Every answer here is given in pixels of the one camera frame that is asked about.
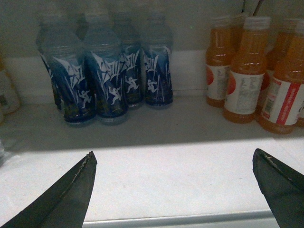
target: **orange liquid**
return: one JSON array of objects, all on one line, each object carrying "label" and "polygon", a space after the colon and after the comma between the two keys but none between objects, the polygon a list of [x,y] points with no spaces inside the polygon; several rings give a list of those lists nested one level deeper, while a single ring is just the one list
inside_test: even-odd
[{"label": "orange liquid", "polygon": [[[291,83],[304,84],[304,36],[295,36],[290,44],[287,56],[275,67],[274,77]],[[293,125],[280,125],[258,117],[259,124],[266,130],[277,134],[288,134]]]},{"label": "orange liquid", "polygon": [[298,121],[295,124],[297,127],[304,127],[304,118],[299,117]]},{"label": "orange liquid", "polygon": [[[264,50],[268,30],[244,30],[240,49],[231,63],[231,71],[243,75],[260,75],[266,72],[267,60]],[[255,114],[236,114],[224,108],[223,116],[234,123],[246,124],[254,120]]]},{"label": "orange liquid", "polygon": [[236,52],[238,52],[239,46],[241,45],[242,34],[243,34],[242,26],[231,27],[231,45]]},{"label": "orange liquid", "polygon": [[[230,43],[230,28],[213,28],[211,30],[210,46],[206,51],[206,64],[214,67],[227,66],[235,51]],[[214,107],[223,107],[225,100],[215,100],[207,96],[207,103]]]},{"label": "orange liquid", "polygon": [[[267,70],[274,70],[276,64],[281,61],[287,54],[290,43],[294,37],[294,33],[280,32],[275,42],[275,47],[267,53]],[[262,85],[268,89],[270,79],[264,77]],[[262,103],[257,103],[256,114],[260,114],[263,109]]]}]

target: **black pointed object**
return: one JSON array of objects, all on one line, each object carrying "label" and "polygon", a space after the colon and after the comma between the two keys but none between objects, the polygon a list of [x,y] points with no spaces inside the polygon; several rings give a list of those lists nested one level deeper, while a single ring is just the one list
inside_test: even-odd
[{"label": "black pointed object", "polygon": [[304,175],[261,149],[253,173],[280,228],[303,228]]},{"label": "black pointed object", "polygon": [[91,199],[97,161],[93,152],[1,228],[81,228]]}]

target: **white bottle cap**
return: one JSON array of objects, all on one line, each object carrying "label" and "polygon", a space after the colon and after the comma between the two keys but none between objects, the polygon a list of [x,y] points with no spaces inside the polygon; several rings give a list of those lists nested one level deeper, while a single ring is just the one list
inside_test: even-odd
[{"label": "white bottle cap", "polygon": [[283,21],[283,31],[287,33],[294,33],[297,23],[300,21],[299,18],[286,18]]},{"label": "white bottle cap", "polygon": [[108,22],[109,13],[103,1],[91,0],[88,2],[87,9],[85,11],[85,19],[89,23],[94,22]]},{"label": "white bottle cap", "polygon": [[299,33],[301,35],[304,35],[304,19],[300,20],[296,27],[295,27],[295,32]]},{"label": "white bottle cap", "polygon": [[245,19],[248,17],[247,13],[239,13],[231,16],[231,25],[244,25]]},{"label": "white bottle cap", "polygon": [[212,26],[214,28],[229,27],[230,26],[230,15],[225,15],[223,17],[211,18]]},{"label": "white bottle cap", "polygon": [[270,17],[247,17],[244,23],[244,29],[264,30],[270,27]]}]

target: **white container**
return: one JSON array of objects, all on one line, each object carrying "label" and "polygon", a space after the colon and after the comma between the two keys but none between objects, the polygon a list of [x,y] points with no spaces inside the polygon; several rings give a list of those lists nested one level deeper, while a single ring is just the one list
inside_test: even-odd
[{"label": "white container", "polygon": [[20,107],[20,101],[16,94],[9,74],[4,69],[0,60],[0,104],[3,114],[9,114]]}]

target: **plastic bottle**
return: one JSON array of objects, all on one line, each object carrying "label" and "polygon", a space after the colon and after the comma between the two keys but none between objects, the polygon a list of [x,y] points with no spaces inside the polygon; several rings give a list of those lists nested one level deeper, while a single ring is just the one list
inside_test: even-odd
[{"label": "plastic bottle", "polygon": [[87,123],[95,117],[95,99],[84,74],[81,41],[67,23],[67,16],[53,2],[44,13],[48,27],[42,50],[63,101],[64,119],[71,125]]},{"label": "plastic bottle", "polygon": [[241,44],[243,35],[243,26],[246,17],[246,13],[239,13],[237,15],[231,16],[231,45],[236,52],[238,52],[239,46]]},{"label": "plastic bottle", "polygon": [[277,36],[275,47],[271,51],[269,51],[266,55],[267,71],[264,74],[261,91],[257,101],[256,114],[260,114],[262,111],[264,101],[266,100],[267,97],[270,81],[272,75],[274,74],[275,66],[277,62],[279,62],[286,56],[291,40],[295,35],[294,29],[298,21],[299,19],[284,20],[282,30],[279,32]]},{"label": "plastic bottle", "polygon": [[44,23],[44,18],[42,16],[42,12],[44,12],[46,10],[46,5],[45,4],[39,4],[38,8],[39,8],[39,12],[37,15],[37,21],[39,23],[39,27],[40,30],[36,36],[36,46],[37,46],[37,50],[39,51],[40,57],[43,61],[44,66],[46,67],[47,73],[50,76],[51,79],[51,85],[52,85],[52,90],[53,90],[53,96],[54,96],[54,102],[55,105],[57,107],[58,110],[61,110],[61,98],[60,98],[60,94],[58,93],[58,86],[56,85],[54,79],[53,79],[53,74],[52,71],[47,63],[46,57],[44,55],[44,52],[42,50],[42,43],[44,42],[44,39],[46,37],[47,34],[47,25]]},{"label": "plastic bottle", "polygon": [[304,107],[304,20],[297,23],[287,55],[277,63],[258,118],[266,130],[288,134]]},{"label": "plastic bottle", "polygon": [[210,46],[206,52],[207,103],[223,107],[229,79],[230,64],[235,55],[230,43],[230,16],[212,18]]},{"label": "plastic bottle", "polygon": [[20,101],[0,57],[0,105],[3,114],[9,114],[19,109]]},{"label": "plastic bottle", "polygon": [[130,108],[142,104],[142,79],[140,58],[140,36],[132,26],[131,11],[124,0],[116,1],[113,31],[122,42],[121,73],[124,79],[124,91]]},{"label": "plastic bottle", "polygon": [[231,63],[223,116],[245,124],[255,118],[255,109],[266,72],[269,17],[247,17],[239,51]]},{"label": "plastic bottle", "polygon": [[300,112],[299,118],[295,124],[297,127],[304,127],[304,111]]},{"label": "plastic bottle", "polygon": [[89,29],[89,25],[86,21],[86,17],[84,14],[77,14],[77,28],[76,28],[76,32],[75,34],[77,35],[77,37],[83,41],[85,36],[86,36],[86,33]]},{"label": "plastic bottle", "polygon": [[152,0],[142,36],[146,71],[145,101],[150,107],[165,108],[173,102],[170,73],[172,33],[165,22],[161,0]]},{"label": "plastic bottle", "polygon": [[101,121],[119,124],[126,120],[128,111],[119,64],[121,42],[110,27],[108,11],[102,3],[90,1],[85,12],[89,23],[84,39],[86,75],[94,86]]}]

